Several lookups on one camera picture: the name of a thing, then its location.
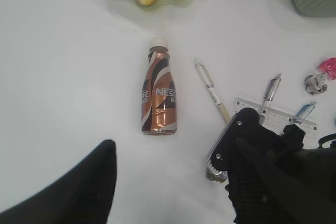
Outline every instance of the pink object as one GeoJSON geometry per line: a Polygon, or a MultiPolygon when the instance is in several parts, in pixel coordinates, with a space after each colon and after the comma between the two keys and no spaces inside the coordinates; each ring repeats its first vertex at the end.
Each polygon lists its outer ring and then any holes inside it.
{"type": "Polygon", "coordinates": [[[326,73],[328,75],[329,80],[335,80],[336,79],[336,58],[331,58],[329,60],[324,61],[320,65],[320,70],[323,73],[326,73]]]}

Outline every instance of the clear plastic ruler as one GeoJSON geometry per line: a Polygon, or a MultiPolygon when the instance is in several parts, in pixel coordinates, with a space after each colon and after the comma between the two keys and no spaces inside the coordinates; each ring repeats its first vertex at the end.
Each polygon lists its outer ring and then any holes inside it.
{"type": "MultiPolygon", "coordinates": [[[[235,100],[233,114],[238,113],[243,108],[252,108],[255,109],[258,113],[260,113],[262,109],[265,109],[262,105],[257,103],[237,98],[235,100]]],[[[263,127],[280,135],[283,133],[285,126],[293,124],[293,122],[299,122],[298,126],[306,133],[305,138],[316,140],[318,124],[308,120],[300,119],[294,115],[287,114],[272,108],[267,108],[263,127]]]]}

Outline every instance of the coffee bottle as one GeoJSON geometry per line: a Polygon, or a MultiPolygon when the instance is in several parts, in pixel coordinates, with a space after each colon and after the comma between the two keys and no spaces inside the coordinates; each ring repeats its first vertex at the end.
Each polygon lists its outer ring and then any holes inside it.
{"type": "Polygon", "coordinates": [[[177,130],[176,89],[169,68],[167,41],[150,42],[149,68],[142,87],[142,132],[171,135],[177,130]]]}

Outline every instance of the white table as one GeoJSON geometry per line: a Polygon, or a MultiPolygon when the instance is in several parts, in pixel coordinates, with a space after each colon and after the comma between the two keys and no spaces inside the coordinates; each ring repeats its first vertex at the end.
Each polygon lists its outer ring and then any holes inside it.
{"type": "Polygon", "coordinates": [[[316,99],[309,118],[319,137],[335,131],[336,82],[313,98],[303,80],[336,55],[336,18],[300,16],[291,0],[195,0],[165,14],[139,24],[105,0],[0,0],[0,211],[112,138],[118,181],[109,223],[232,223],[223,185],[204,177],[223,121],[195,57],[230,111],[235,97],[261,102],[282,72],[273,107],[296,113],[316,99]],[[158,35],[170,42],[178,93],[170,137],[140,130],[147,46],[158,35]]]}

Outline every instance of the blue pen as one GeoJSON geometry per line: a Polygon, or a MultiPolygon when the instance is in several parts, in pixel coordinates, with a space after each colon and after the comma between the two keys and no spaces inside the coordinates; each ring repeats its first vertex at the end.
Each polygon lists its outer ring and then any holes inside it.
{"type": "Polygon", "coordinates": [[[316,107],[316,104],[317,104],[316,102],[306,104],[305,106],[302,107],[302,109],[296,116],[301,119],[306,119],[310,115],[310,113],[313,112],[313,110],[316,107]]]}

